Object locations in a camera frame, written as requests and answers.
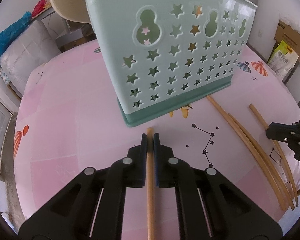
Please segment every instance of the mint green plastic basket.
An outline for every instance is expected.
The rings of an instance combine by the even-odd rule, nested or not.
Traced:
[[[231,84],[248,0],[86,0],[123,118],[136,126]]]

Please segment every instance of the wooden chopstick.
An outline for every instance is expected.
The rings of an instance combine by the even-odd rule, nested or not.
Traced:
[[[251,104],[249,106],[249,108],[251,109],[251,111],[255,114],[256,118],[259,120],[260,124],[263,126],[263,128],[265,130],[268,130],[269,126],[268,124],[266,123],[265,119],[262,117],[262,115],[259,113],[259,111],[255,108],[255,106],[253,104]],[[272,140],[272,142],[274,143],[275,147],[277,148],[280,156],[282,157],[282,160],[283,160],[283,170],[284,170],[284,173],[286,175],[288,175],[288,179],[290,180],[290,183],[291,183],[291,186],[292,186],[292,192],[293,192],[293,195],[292,197],[295,198],[295,201],[296,201],[296,207],[299,206],[299,203],[298,203],[298,193],[297,193],[297,188],[296,188],[296,184],[294,182],[294,178],[293,178],[293,175],[292,175],[292,172],[291,172],[291,169],[290,169],[290,166],[289,166],[289,163],[287,161],[287,158],[280,146],[280,144],[275,141],[275,140]]]
[[[281,188],[281,190],[283,191],[283,193],[287,197],[291,209],[294,210],[294,204],[293,204],[293,201],[292,201],[293,197],[290,196],[290,193],[287,189],[287,186],[284,184],[282,178],[279,175],[279,172],[274,167],[273,163],[267,157],[267,154],[265,153],[265,151],[262,149],[260,144],[253,138],[253,136],[231,114],[229,114],[229,116],[240,127],[240,129],[243,131],[243,133],[248,137],[248,139],[250,140],[252,145],[255,147],[255,149],[257,150],[257,152],[259,153],[259,155],[263,159],[263,161],[266,163],[268,169],[270,170],[277,186],[279,186]]]
[[[213,106],[219,111],[219,113],[223,116],[223,118],[229,123],[229,125],[233,128],[233,130],[239,135],[241,140],[244,142],[244,144],[247,146],[247,148],[252,153],[253,157],[259,164],[260,168],[262,169],[264,175],[266,176],[267,180],[269,181],[277,199],[280,205],[280,208],[282,210],[286,210],[284,199],[282,197],[282,194],[280,192],[280,189],[278,188],[277,184],[274,181],[274,178],[272,177],[270,171],[268,170],[266,164],[260,157],[259,153],[255,149],[255,147],[252,145],[252,143],[249,141],[249,139],[246,137],[246,135],[243,133],[243,131],[239,128],[239,126],[230,118],[230,116],[223,110],[223,108],[211,97],[207,96],[207,99],[213,104]]]
[[[153,136],[153,128],[147,128],[146,183],[148,240],[155,240]]]

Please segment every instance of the red plastic bag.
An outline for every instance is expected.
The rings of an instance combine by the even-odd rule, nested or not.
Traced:
[[[46,4],[46,2],[46,0],[41,0],[37,3],[31,14],[32,18],[36,17],[39,13],[41,13],[44,10],[44,5]]]

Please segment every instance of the gourd-shaped cutout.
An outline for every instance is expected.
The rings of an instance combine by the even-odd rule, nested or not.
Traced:
[[[160,28],[154,19],[155,14],[150,9],[144,10],[140,14],[141,26],[137,30],[137,40],[142,45],[153,44],[160,36]]]
[[[217,32],[217,16],[218,13],[216,11],[210,13],[210,21],[205,29],[207,37],[212,37]]]
[[[239,30],[239,37],[240,37],[240,38],[244,35],[244,31],[246,30],[246,27],[245,27],[246,22],[247,22],[246,19],[244,19],[244,20],[242,21],[242,26],[241,26],[241,28],[240,28],[240,30]]]

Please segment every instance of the pink tablecloth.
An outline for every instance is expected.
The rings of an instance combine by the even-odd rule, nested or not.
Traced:
[[[29,126],[15,159],[18,196],[29,218],[84,168],[102,169],[140,144],[141,134],[154,127],[161,143],[192,167],[214,166],[275,220],[284,214],[272,188],[249,150],[207,99],[135,128],[122,119],[97,41],[67,51],[35,69],[26,86],[16,131]],[[291,124],[300,110],[285,86],[248,47],[236,67],[233,84],[214,94],[214,99],[254,136],[271,156],[283,179],[280,156],[264,129],[249,110],[253,103],[268,123]],[[261,62],[260,74],[252,62]],[[297,187],[300,163],[282,144]],[[173,189],[156,192],[157,239],[178,239],[177,209]],[[146,190],[128,189],[122,239],[146,239]]]

